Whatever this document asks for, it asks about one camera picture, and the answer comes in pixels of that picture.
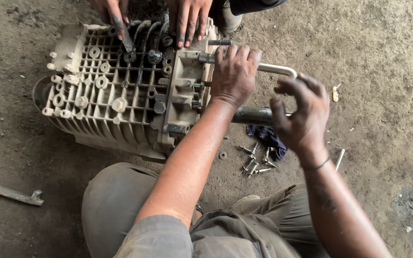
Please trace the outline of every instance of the dirt floor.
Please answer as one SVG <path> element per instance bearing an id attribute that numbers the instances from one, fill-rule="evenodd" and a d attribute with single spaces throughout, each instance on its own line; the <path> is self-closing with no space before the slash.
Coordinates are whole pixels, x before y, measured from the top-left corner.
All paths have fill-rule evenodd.
<path id="1" fill-rule="evenodd" d="M 132 8 L 138 5 L 158 8 L 151 0 Z M 77 22 L 100 23 L 83 0 L 0 0 L 0 185 L 40 189 L 45 199 L 39 208 L 0 196 L 0 257 L 89 257 L 80 214 L 88 181 L 122 161 L 162 168 L 76 144 L 35 108 L 31 89 L 51 74 L 46 64 L 57 28 Z M 289 1 L 244 15 L 242 24 L 226 37 L 260 48 L 262 62 L 313 75 L 328 91 L 341 83 L 326 145 L 333 159 L 347 150 L 339 171 L 391 253 L 413 257 L 413 1 Z M 259 73 L 247 105 L 267 105 L 275 81 Z M 200 199 L 205 210 L 303 180 L 292 152 L 279 169 L 246 180 L 240 169 L 246 155 L 237 146 L 255 139 L 244 125 L 231 125 L 227 135 L 219 151 L 228 158 L 215 159 Z"/>

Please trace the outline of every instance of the dark cloth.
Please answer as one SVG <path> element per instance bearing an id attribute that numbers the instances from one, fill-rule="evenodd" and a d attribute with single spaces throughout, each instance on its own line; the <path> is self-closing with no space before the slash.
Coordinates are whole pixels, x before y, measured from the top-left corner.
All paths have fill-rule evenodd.
<path id="1" fill-rule="evenodd" d="M 327 256 L 312 226 L 305 183 L 206 213 L 188 231 L 169 215 L 134 225 L 155 180 L 145 168 L 118 163 L 90 181 L 82 220 L 92 258 Z"/>
<path id="2" fill-rule="evenodd" d="M 272 127 L 261 125 L 247 125 L 246 132 L 249 136 L 257 135 L 266 147 L 275 147 L 275 161 L 280 161 L 288 152 L 286 147 L 273 131 Z"/>
<path id="3" fill-rule="evenodd" d="M 263 11 L 277 7 L 288 0 L 229 0 L 230 11 L 233 15 Z"/>

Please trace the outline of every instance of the dirty hand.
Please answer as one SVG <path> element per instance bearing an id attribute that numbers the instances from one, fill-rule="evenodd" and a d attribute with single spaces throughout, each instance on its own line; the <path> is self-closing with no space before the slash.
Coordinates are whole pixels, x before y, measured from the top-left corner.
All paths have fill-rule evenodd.
<path id="1" fill-rule="evenodd" d="M 170 17 L 170 33 L 175 36 L 178 47 L 189 47 L 194 39 L 197 17 L 199 19 L 198 40 L 206 31 L 206 21 L 213 0 L 167 0 Z"/>
<path id="2" fill-rule="evenodd" d="M 101 20 L 106 24 L 112 24 L 116 28 L 118 38 L 123 40 L 125 35 L 125 23 L 129 23 L 127 11 L 129 0 L 89 0 L 92 7 L 98 11 Z"/>
<path id="3" fill-rule="evenodd" d="M 232 45 L 224 57 L 225 49 L 226 46 L 216 49 L 211 99 L 220 99 L 238 108 L 256 88 L 255 75 L 261 51 L 251 50 L 247 45 L 240 48 Z"/>
<path id="4" fill-rule="evenodd" d="M 329 117 L 324 85 L 300 74 L 296 80 L 279 79 L 275 92 L 295 96 L 297 102 L 297 111 L 287 117 L 284 103 L 278 98 L 270 100 L 273 128 L 278 137 L 297 153 L 303 168 L 320 166 L 329 156 L 323 139 Z"/>

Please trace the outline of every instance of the shoe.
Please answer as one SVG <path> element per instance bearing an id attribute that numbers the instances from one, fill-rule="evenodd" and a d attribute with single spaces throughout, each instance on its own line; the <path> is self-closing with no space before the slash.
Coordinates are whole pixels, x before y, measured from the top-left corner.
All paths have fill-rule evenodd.
<path id="1" fill-rule="evenodd" d="M 261 199 L 261 197 L 259 197 L 257 195 L 254 195 L 254 194 L 249 195 L 249 196 L 245 196 L 245 197 L 241 198 L 240 200 L 238 200 L 235 204 L 232 205 L 232 210 L 234 210 L 235 206 L 237 204 L 239 204 L 240 202 L 250 201 L 250 200 L 257 200 L 257 199 Z"/>
<path id="2" fill-rule="evenodd" d="M 240 26 L 242 16 L 242 14 L 233 15 L 230 10 L 230 2 L 226 0 L 217 9 L 215 25 L 222 33 L 234 32 Z"/>

